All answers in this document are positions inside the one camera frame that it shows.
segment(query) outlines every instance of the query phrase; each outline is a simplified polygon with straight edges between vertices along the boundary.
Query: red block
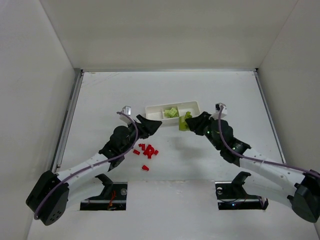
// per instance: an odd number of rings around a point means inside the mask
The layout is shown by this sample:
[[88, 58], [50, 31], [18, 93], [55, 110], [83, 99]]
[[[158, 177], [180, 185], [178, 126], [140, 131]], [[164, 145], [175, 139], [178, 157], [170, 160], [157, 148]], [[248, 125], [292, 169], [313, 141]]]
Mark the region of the red block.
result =
[[136, 149], [133, 150], [133, 153], [137, 154], [137, 155], [140, 155], [140, 152], [138, 150], [136, 150]]
[[155, 149], [149, 144], [146, 150], [143, 152], [143, 155], [152, 155], [155, 153]]
[[141, 148], [142, 151], [146, 150], [146, 145], [144, 143], [140, 143], [139, 147]]
[[149, 171], [149, 168], [146, 165], [143, 165], [142, 170]]

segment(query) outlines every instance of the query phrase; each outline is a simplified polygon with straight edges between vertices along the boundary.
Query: table surface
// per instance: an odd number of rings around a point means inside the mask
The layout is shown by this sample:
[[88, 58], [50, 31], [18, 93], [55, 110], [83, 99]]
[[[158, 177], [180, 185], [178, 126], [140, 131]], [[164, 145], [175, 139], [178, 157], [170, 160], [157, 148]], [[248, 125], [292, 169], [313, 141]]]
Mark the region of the table surface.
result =
[[[62, 170], [94, 155], [123, 124], [116, 114], [130, 105], [134, 116], [146, 106], [198, 101], [201, 111], [215, 103], [228, 107], [225, 118], [235, 137], [264, 155], [281, 155], [251, 71], [85, 73], [62, 161]], [[164, 126], [147, 140], [159, 154], [147, 159], [132, 152], [113, 181], [129, 181], [126, 211], [68, 208], [56, 223], [33, 220], [29, 240], [316, 240], [312, 223], [288, 207], [270, 201], [266, 211], [220, 211], [215, 181], [230, 181], [240, 168], [224, 161], [205, 137]], [[143, 164], [150, 171], [141, 170]]]
[[[73, 167], [99, 151], [115, 127], [125, 123], [116, 114], [132, 107], [132, 116], [146, 106], [197, 101], [200, 111], [213, 113], [215, 104], [228, 107], [225, 118], [234, 136], [262, 154], [281, 162], [281, 155], [252, 71], [86, 72], [83, 77], [61, 170]], [[220, 157], [204, 136], [162, 126], [138, 143], [151, 144], [159, 154], [152, 160], [132, 152], [108, 176], [132, 180], [232, 180], [240, 171]], [[150, 168], [149, 172], [141, 169]]]

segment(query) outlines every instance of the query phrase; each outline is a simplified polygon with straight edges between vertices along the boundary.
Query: white tray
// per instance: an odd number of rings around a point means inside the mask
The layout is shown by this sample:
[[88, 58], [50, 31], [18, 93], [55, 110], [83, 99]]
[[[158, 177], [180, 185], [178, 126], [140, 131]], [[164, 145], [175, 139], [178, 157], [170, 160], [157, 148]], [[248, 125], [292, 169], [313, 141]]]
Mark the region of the white tray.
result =
[[192, 117], [200, 115], [198, 102], [188, 101], [157, 106], [147, 106], [145, 108], [145, 117], [150, 120], [162, 121], [162, 126], [179, 124], [179, 117], [169, 118], [165, 116], [165, 110], [170, 110], [171, 108], [177, 109], [179, 116], [183, 116], [187, 112], [191, 112]]

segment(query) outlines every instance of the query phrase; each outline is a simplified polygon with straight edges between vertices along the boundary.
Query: green object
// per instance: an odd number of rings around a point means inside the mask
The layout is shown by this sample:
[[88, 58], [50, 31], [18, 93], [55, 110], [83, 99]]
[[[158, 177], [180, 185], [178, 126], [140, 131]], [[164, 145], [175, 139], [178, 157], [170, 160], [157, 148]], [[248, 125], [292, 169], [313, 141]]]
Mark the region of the green object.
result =
[[170, 119], [179, 117], [178, 110], [175, 107], [172, 107], [170, 110], [164, 110], [164, 115]]
[[192, 118], [191, 112], [187, 111], [184, 116], [179, 117], [179, 131], [188, 131], [189, 126], [186, 123], [186, 119]]

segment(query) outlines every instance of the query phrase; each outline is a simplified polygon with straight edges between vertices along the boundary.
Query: rectangular opening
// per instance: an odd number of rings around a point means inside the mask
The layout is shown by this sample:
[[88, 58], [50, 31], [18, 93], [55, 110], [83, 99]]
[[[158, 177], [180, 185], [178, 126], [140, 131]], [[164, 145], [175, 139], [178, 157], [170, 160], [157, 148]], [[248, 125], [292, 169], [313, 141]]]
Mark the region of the rectangular opening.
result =
[[216, 183], [215, 195], [219, 210], [266, 210], [269, 205], [267, 198], [249, 195], [232, 182]]
[[106, 186], [99, 196], [81, 201], [80, 211], [124, 211], [127, 208], [128, 184], [114, 182]]

